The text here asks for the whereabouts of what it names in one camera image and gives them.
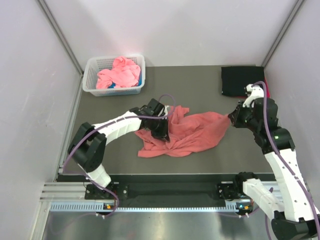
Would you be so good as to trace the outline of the salmon pink t shirt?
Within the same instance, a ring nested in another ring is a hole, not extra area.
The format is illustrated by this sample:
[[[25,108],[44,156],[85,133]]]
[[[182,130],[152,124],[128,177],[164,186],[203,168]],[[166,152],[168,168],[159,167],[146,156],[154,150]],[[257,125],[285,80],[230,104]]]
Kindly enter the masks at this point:
[[[153,158],[168,155],[178,158],[216,147],[231,124],[228,116],[212,111],[189,115],[189,111],[188,107],[179,105],[169,116],[169,141],[155,139],[145,129],[136,131],[135,134],[143,141],[143,148],[137,156]]]

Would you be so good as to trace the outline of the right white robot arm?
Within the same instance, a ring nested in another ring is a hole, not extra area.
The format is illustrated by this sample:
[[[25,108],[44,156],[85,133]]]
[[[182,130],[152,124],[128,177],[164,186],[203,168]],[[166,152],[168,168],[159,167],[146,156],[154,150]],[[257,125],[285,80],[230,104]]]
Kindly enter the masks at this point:
[[[315,206],[298,166],[296,148],[289,131],[278,125],[278,106],[271,98],[239,101],[228,115],[235,128],[249,129],[269,163],[282,199],[279,200],[258,175],[240,172],[232,187],[220,190],[226,201],[248,197],[270,220],[278,240],[320,237],[320,212]]]

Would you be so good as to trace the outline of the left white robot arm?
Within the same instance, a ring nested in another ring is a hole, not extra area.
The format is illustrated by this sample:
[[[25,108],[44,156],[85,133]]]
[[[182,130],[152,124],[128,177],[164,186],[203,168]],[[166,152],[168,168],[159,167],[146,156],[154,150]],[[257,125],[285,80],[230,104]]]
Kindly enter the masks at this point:
[[[138,130],[150,131],[157,140],[168,142],[169,114],[171,107],[156,99],[147,105],[134,107],[123,115],[103,123],[83,123],[68,147],[67,160],[73,160],[91,181],[102,198],[109,198],[114,191],[112,179],[102,164],[105,148],[112,141]]]

